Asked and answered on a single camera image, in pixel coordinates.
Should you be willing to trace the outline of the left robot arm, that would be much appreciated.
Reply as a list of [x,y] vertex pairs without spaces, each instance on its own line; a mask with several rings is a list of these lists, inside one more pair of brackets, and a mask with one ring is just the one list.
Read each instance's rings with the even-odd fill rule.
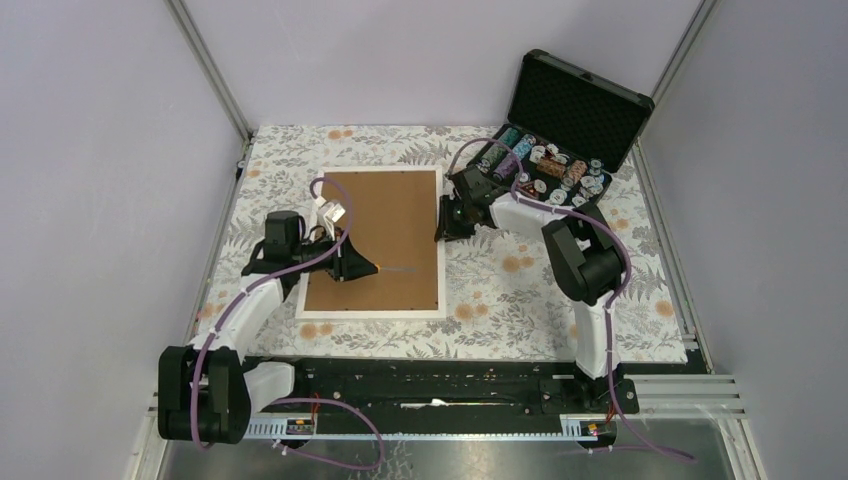
[[169,346],[158,361],[157,427],[167,440],[202,448],[236,444],[252,415],[276,401],[296,411],[309,401],[310,385],[293,366],[268,361],[244,365],[248,345],[282,306],[302,274],[325,272],[336,282],[375,275],[379,268],[349,238],[349,213],[330,202],[308,227],[294,211],[267,215],[265,236],[241,271],[239,291],[212,326],[184,346]]

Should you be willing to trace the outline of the yellow handled screwdriver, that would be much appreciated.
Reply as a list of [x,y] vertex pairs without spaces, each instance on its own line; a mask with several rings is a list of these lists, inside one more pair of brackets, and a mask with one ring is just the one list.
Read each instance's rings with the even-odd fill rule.
[[402,267],[402,266],[383,266],[383,265],[375,265],[375,268],[378,272],[395,272],[395,273],[413,273],[416,271],[415,267]]

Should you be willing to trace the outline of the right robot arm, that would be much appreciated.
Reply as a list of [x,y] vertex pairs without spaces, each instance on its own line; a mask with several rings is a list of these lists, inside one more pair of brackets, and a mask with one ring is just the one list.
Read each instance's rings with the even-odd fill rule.
[[632,272],[623,243],[592,204],[540,202],[474,166],[447,179],[452,191],[439,200],[436,241],[469,239],[479,226],[486,226],[544,244],[556,285],[572,301],[575,314],[575,362],[586,376],[573,386],[575,402],[589,412],[601,410],[614,393],[606,377],[619,364],[613,306]]

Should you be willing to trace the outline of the white picture frame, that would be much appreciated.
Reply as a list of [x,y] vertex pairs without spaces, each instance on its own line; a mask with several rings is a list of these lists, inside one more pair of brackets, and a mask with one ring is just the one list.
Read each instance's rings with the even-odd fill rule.
[[445,244],[436,242],[443,173],[439,166],[328,167],[327,199],[351,197],[353,246],[376,265],[415,267],[335,282],[318,272],[298,286],[298,321],[443,321]]

